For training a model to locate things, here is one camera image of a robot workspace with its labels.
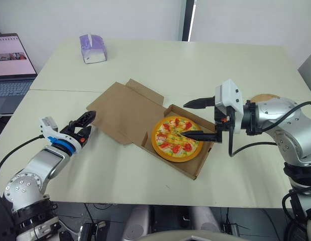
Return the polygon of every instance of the toy pizza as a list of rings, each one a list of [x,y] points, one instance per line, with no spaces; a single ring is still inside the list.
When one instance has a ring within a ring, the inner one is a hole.
[[[152,146],[156,153],[171,162],[186,162],[196,157],[203,142],[180,135],[185,131],[200,131],[200,128],[181,116],[169,116],[159,121],[152,132]]]

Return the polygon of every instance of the pizza box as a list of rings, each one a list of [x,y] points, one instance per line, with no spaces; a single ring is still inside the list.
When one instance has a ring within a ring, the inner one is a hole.
[[[94,100],[87,110],[96,111],[96,118],[92,124],[120,144],[133,143],[194,180],[214,143],[204,142],[200,153],[190,161],[170,162],[160,157],[152,147],[153,127],[170,115],[189,118],[207,133],[214,133],[215,125],[176,105],[165,108],[163,99],[160,94],[130,79],[125,85],[115,82]]]

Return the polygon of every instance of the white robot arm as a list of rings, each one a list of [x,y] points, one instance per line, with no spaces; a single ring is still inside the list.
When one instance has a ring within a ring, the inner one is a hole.
[[[215,107],[216,133],[206,134],[198,131],[184,132],[182,135],[198,141],[222,142],[222,131],[229,131],[229,155],[254,145],[278,145],[285,160],[284,172],[289,177],[293,190],[283,198],[285,213],[300,228],[307,224],[308,238],[311,240],[311,119],[301,111],[303,104],[286,98],[272,98],[268,101],[243,105],[242,95],[234,82],[228,80],[216,88],[216,95],[188,102],[184,107]],[[246,129],[247,135],[269,134],[274,143],[262,142],[244,146],[232,151],[233,133]],[[295,218],[291,217],[285,207],[286,199],[291,198]]]
[[[35,155],[27,166],[13,176],[5,188],[5,198],[13,204],[13,232],[17,240],[63,240],[58,233],[57,207],[45,194],[48,182],[56,177],[73,154],[87,143],[95,111],[88,111],[58,132],[51,117],[40,118],[40,131],[51,142]]]

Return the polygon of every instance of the tabletop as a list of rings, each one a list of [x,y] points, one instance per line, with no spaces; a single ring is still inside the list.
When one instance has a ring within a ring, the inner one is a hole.
[[[101,92],[30,90],[0,136],[0,160],[14,147],[39,135],[40,116],[52,116],[59,128],[77,119]],[[164,107],[183,106],[194,96],[165,95]],[[214,120],[214,110],[190,110]],[[311,108],[303,109],[311,118]],[[196,180],[191,180],[141,148],[120,145],[93,128],[83,150],[50,181],[51,200],[93,203],[139,203],[222,207],[280,208],[290,189],[283,158],[276,146],[256,146],[228,156],[228,134],[215,144]],[[234,149],[258,141],[272,141],[267,134],[234,136]],[[47,142],[31,143],[14,153],[0,172],[0,191],[26,166]]]
[[[84,64],[79,38],[64,40],[31,89],[103,92],[115,81],[132,78],[163,95],[212,96],[216,86],[232,79],[246,98],[273,93],[311,100],[310,90],[280,46],[104,41],[108,60]]]

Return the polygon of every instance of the tissue box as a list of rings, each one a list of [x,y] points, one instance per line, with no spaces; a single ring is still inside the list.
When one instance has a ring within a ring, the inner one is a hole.
[[[103,62],[107,60],[103,39],[98,35],[86,34],[79,37],[81,54],[85,64]]]

